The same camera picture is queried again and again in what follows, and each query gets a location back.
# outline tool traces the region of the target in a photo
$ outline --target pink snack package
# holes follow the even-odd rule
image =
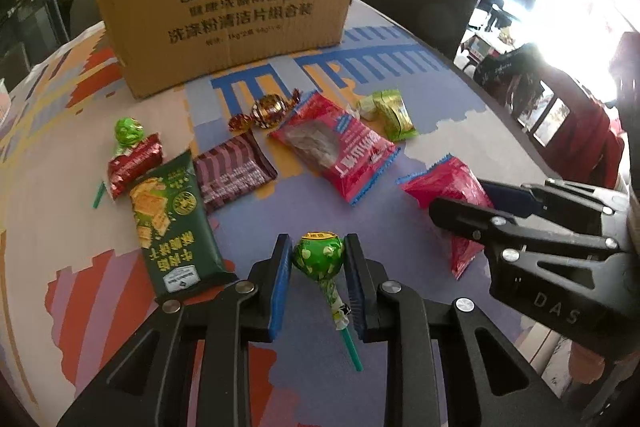
[[[471,169],[459,158],[447,154],[426,172],[400,178],[398,184],[412,195],[420,208],[429,208],[439,196],[493,208],[494,205]],[[484,248],[475,241],[451,235],[451,272],[459,279],[476,254]]]
[[[317,91],[306,92],[270,136],[291,147],[350,204],[358,202],[399,153],[396,145]]]

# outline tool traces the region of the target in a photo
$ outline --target silver bolt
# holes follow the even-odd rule
[[[502,250],[502,258],[507,261],[507,263],[515,263],[520,258],[520,252],[513,248],[505,248]]]
[[[398,293],[402,289],[402,285],[398,281],[385,281],[382,283],[383,291],[387,293]]]
[[[181,306],[180,301],[171,299],[162,303],[162,311],[164,313],[175,313],[181,308]]]
[[[462,299],[458,299],[456,301],[456,308],[458,308],[461,312],[470,312],[472,311],[476,305],[471,299],[467,299],[463,297]]]
[[[238,293],[251,293],[254,291],[255,284],[251,281],[238,281],[236,283],[236,291]]]

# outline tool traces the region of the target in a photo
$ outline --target white label on green package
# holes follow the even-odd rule
[[[200,282],[200,277],[198,276],[196,267],[193,266],[193,264],[174,268],[171,272],[162,277],[162,279],[164,280],[164,286],[166,286],[169,293],[184,290],[185,288]]]

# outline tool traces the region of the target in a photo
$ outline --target round gold logo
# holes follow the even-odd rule
[[[174,198],[174,210],[181,216],[191,214],[196,208],[196,197],[190,192],[181,192]]]

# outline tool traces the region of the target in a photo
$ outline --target brown striped snack package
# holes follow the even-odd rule
[[[278,177],[250,130],[201,154],[193,164],[207,212]]]

